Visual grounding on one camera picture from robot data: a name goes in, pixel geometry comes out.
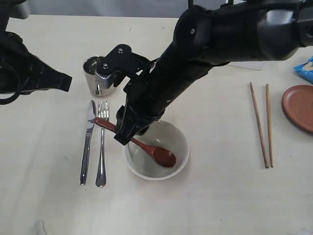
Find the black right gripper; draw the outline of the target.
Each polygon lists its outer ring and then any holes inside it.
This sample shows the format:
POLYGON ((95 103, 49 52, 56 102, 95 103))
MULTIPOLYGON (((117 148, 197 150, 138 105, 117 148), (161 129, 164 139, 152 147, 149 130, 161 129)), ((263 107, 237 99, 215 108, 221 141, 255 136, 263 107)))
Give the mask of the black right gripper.
POLYGON ((158 59, 124 88, 126 103, 116 114, 114 138, 126 145, 134 136, 144 135, 195 80, 195 63, 158 59))

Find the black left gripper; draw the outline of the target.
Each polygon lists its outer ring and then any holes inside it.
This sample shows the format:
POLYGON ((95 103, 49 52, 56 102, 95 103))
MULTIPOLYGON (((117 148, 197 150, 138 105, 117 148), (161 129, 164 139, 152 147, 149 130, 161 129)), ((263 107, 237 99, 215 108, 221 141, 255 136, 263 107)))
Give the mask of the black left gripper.
POLYGON ((0 35, 0 92, 22 94, 57 89, 68 92, 72 77, 59 72, 30 53, 22 38, 13 32, 0 35))

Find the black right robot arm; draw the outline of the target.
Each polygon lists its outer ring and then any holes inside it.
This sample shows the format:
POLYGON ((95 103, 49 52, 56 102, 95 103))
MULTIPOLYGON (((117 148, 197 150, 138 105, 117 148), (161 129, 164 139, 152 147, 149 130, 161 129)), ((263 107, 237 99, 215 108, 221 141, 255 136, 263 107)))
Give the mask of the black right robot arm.
POLYGON ((155 62, 135 55, 118 69, 130 78, 117 114, 115 139, 142 135, 196 80, 231 62, 283 61, 313 44, 310 0, 246 0, 206 10, 194 5, 177 21, 173 40, 155 62))

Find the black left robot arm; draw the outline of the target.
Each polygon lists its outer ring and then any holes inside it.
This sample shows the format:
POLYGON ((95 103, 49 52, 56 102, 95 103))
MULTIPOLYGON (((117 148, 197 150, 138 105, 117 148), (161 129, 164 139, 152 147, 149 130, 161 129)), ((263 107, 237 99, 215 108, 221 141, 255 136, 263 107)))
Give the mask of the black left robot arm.
POLYGON ((0 2, 0 93, 21 95, 49 89, 68 92, 72 77, 50 67, 28 51, 18 34, 6 30, 14 8, 23 2, 0 2))

